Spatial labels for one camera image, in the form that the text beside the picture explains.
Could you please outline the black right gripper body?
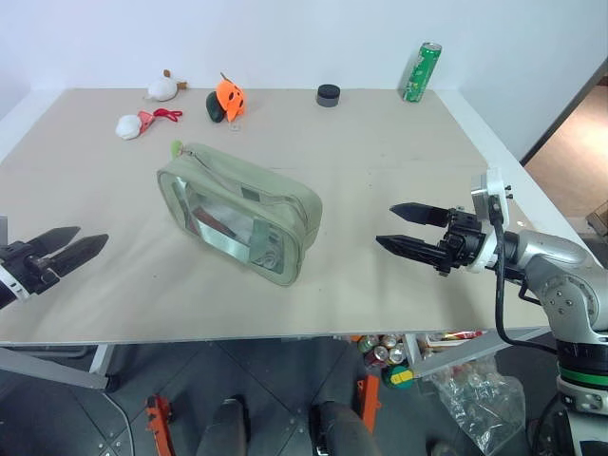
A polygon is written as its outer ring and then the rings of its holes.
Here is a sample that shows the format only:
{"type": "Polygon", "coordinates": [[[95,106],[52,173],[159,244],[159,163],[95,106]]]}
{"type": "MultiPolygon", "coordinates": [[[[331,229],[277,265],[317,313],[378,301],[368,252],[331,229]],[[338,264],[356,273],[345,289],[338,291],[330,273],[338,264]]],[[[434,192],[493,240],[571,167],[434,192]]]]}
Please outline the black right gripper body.
{"type": "Polygon", "coordinates": [[[482,223],[477,216],[456,208],[447,210],[446,228],[437,244],[447,251],[447,259],[435,267],[441,276],[447,276],[452,269],[472,264],[485,241],[482,223]]]}

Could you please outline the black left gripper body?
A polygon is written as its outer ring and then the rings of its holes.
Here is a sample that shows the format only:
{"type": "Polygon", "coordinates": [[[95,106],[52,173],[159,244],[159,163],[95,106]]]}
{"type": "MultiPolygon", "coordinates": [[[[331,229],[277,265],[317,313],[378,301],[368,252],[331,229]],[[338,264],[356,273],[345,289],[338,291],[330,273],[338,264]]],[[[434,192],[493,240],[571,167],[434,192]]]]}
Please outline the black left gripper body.
{"type": "Polygon", "coordinates": [[[48,261],[25,242],[1,247],[1,295],[40,295],[59,281],[48,261]]]}

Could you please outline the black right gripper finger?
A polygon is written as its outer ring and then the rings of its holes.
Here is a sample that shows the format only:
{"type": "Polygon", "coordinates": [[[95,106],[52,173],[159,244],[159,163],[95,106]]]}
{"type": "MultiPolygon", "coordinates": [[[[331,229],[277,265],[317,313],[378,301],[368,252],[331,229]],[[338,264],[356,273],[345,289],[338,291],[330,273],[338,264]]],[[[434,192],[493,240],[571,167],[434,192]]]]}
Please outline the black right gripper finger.
{"type": "Polygon", "coordinates": [[[423,203],[395,204],[389,210],[401,219],[421,225],[446,227],[449,222],[449,211],[447,209],[423,203]]]}
{"type": "Polygon", "coordinates": [[[440,267],[446,262],[446,250],[421,239],[405,235],[376,236],[375,240],[392,254],[440,267]]]}

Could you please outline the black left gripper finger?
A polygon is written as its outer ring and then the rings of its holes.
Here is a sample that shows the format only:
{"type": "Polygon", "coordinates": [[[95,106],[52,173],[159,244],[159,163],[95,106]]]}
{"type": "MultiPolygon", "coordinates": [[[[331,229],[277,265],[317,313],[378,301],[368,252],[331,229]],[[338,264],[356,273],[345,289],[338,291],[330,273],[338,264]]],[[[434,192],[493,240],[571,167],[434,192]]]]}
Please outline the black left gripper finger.
{"type": "Polygon", "coordinates": [[[96,257],[109,240],[108,234],[83,237],[49,260],[49,269],[64,277],[96,257]]]}
{"type": "Polygon", "coordinates": [[[81,230],[78,226],[53,228],[28,241],[33,254],[45,257],[66,247],[81,230]]]}

